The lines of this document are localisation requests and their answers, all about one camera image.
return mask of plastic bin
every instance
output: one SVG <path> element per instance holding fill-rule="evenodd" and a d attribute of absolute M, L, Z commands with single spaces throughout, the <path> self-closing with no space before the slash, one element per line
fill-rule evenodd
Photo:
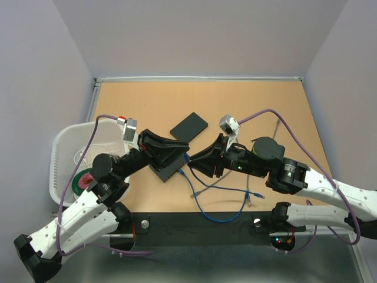
<path fill-rule="evenodd" d="M 95 122 L 76 124 L 63 129 L 54 139 L 52 145 L 49 193 L 56 203 L 60 203 L 62 192 L 67 185 L 70 176 L 75 169 L 77 161 L 88 144 L 92 135 Z M 128 153 L 128 146 L 122 141 L 122 128 L 115 120 L 102 119 L 99 121 L 97 132 L 88 149 L 84 160 L 80 164 L 77 173 L 91 168 L 93 159 L 100 153 L 111 153 L 115 155 L 125 155 Z M 75 202 L 75 196 L 69 186 L 65 194 L 64 206 L 69 206 Z"/>

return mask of gray wall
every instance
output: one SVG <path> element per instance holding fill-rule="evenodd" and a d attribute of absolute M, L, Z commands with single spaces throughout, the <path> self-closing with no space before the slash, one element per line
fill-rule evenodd
<path fill-rule="evenodd" d="M 92 75 L 50 0 L 0 8 L 0 282 L 31 281 L 13 240 L 50 220 L 55 135 L 84 120 Z"/>
<path fill-rule="evenodd" d="M 333 175 L 376 190 L 377 1 L 349 0 L 304 79 Z M 377 244 L 362 247 L 377 282 Z"/>
<path fill-rule="evenodd" d="M 94 77 L 304 75 L 346 0 L 54 0 Z"/>

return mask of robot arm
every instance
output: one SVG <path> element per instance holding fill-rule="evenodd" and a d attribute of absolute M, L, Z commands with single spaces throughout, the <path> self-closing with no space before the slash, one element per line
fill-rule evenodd
<path fill-rule="evenodd" d="M 165 139 L 149 130 L 136 134 L 132 119 L 124 120 L 124 141 L 135 148 L 125 156 L 99 154 L 94 159 L 90 172 L 94 180 L 62 213 L 61 224 L 55 218 L 39 231 L 14 240 L 17 253 L 35 282 L 51 279 L 60 270 L 62 257 L 74 254 L 83 243 L 89 244 L 116 230 L 119 224 L 131 224 L 131 212 L 118 202 L 129 186 L 124 182 L 126 177 L 149 164 L 161 170 L 189 150 L 188 143 Z"/>
<path fill-rule="evenodd" d="M 231 131 L 229 122 L 224 123 L 224 119 L 220 121 L 220 127 L 232 137 L 239 128 L 233 125 L 237 133 Z M 354 222 L 346 211 L 343 199 L 324 175 L 301 162 L 285 158 L 284 153 L 285 148 L 270 137 L 256 139 L 252 149 L 248 150 L 242 144 L 230 142 L 228 136 L 219 134 L 211 146 L 190 158 L 188 166 L 208 177 L 220 177 L 224 169 L 262 178 L 267 176 L 266 186 L 279 193 L 305 196 L 330 204 L 299 206 L 278 203 L 275 207 L 277 219 L 288 227 L 326 225 L 354 230 Z M 377 192 L 336 183 L 337 189 L 346 196 L 355 212 L 361 236 L 377 239 L 377 209 L 373 205 L 377 202 Z"/>

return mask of purple cable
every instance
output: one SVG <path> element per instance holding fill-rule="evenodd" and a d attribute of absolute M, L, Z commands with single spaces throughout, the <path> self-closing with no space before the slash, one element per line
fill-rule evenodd
<path fill-rule="evenodd" d="M 66 194 L 66 192 L 67 192 L 67 190 L 68 190 L 68 188 L 69 188 L 69 186 L 70 186 L 73 178 L 75 177 L 76 172 L 77 172 L 77 170 L 78 170 L 78 168 L 79 168 L 82 160 L 84 159 L 85 154 L 87 154 L 87 151 L 88 151 L 88 149 L 90 147 L 90 144 L 93 141 L 95 132 L 97 131 L 97 128 L 98 128 L 98 122 L 99 122 L 100 118 L 109 118 L 109 119 L 117 120 L 117 118 L 115 116 L 111 116 L 111 115 L 99 115 L 95 119 L 94 129 L 93 129 L 92 135 L 91 135 L 91 137 L 90 137 L 90 139 L 88 141 L 88 144 L 87 144 L 85 150 L 83 151 L 83 153 L 82 153 L 79 161 L 77 162 L 76 167 L 73 170 L 73 173 L 72 173 L 72 175 L 70 177 L 70 180 L 68 181 L 65 189 L 63 190 L 63 192 L 61 194 L 60 203 L 59 203 L 59 211 L 58 211 L 58 223 L 59 224 L 61 224 L 62 213 L 63 213 L 63 203 L 64 203 L 65 194 Z M 56 237 L 57 237 L 57 250 L 58 250 L 58 253 L 61 256 L 68 256 L 68 255 L 74 254 L 75 252 L 77 252 L 78 250 L 80 250 L 80 249 L 82 249 L 84 247 L 84 245 L 81 245 L 81 246 L 77 246 L 76 248 L 72 249 L 69 252 L 62 251 L 61 245 L 60 245 L 60 226 L 57 226 Z M 95 243 L 89 243 L 86 246 L 96 246 L 96 247 L 99 247 L 99 248 L 109 249 L 109 250 L 114 251 L 114 252 L 121 252 L 122 255 L 124 255 L 124 256 L 137 257 L 137 256 L 147 256 L 147 255 L 151 255 L 152 254 L 151 252 L 128 252 L 128 251 L 122 251 L 120 249 L 113 249 L 113 248 L 111 248 L 109 246 L 97 245 Z"/>
<path fill-rule="evenodd" d="M 241 125 L 241 124 L 243 124 L 243 123 L 245 123 L 245 122 L 247 122 L 247 121 L 249 121 L 251 119 L 254 119 L 255 117 L 257 117 L 259 115 L 262 115 L 264 113 L 267 113 L 267 112 L 271 112 L 271 113 L 275 114 L 280 119 L 280 121 L 282 121 L 282 123 L 287 128 L 288 132 L 290 133 L 290 135 L 292 136 L 292 138 L 295 140 L 295 142 L 297 143 L 297 145 L 305 152 L 305 154 L 312 160 L 312 162 L 314 162 L 314 164 L 319 168 L 319 170 L 322 171 L 322 173 L 326 176 L 327 180 L 334 187 L 334 189 L 336 189 L 336 183 L 331 178 L 330 174 L 319 164 L 319 162 L 301 144 L 301 142 L 297 139 L 297 137 L 295 136 L 295 134 L 293 134 L 293 132 L 292 132 L 291 128 L 288 126 L 287 122 L 285 122 L 285 120 L 283 119 L 283 117 L 278 112 L 276 112 L 274 109 L 264 109 L 262 111 L 259 111 L 258 113 L 255 113 L 254 115 L 251 115 L 248 118 L 245 118 L 245 119 L 239 121 L 239 124 Z M 349 211 L 349 214 L 352 217 L 353 223 L 355 225 L 355 230 L 356 230 L 356 239 L 353 242 L 348 242 L 348 241 L 342 239 L 342 237 L 340 237 L 331 227 L 328 227 L 328 228 L 342 242 L 344 242 L 344 243 L 346 243 L 348 245 L 356 245 L 360 241 L 361 232 L 360 232 L 359 222 L 358 222 L 358 220 L 356 218 L 356 215 L 355 215 L 355 211 L 353 210 L 353 208 L 351 207 L 351 204 L 349 203 L 349 201 L 347 200 L 346 196 L 343 194 L 343 192 L 340 189 L 337 190 L 337 193 L 339 194 L 339 196 L 344 201 L 344 203 L 345 203 L 345 205 L 346 205 L 346 207 L 347 207 L 347 209 Z"/>

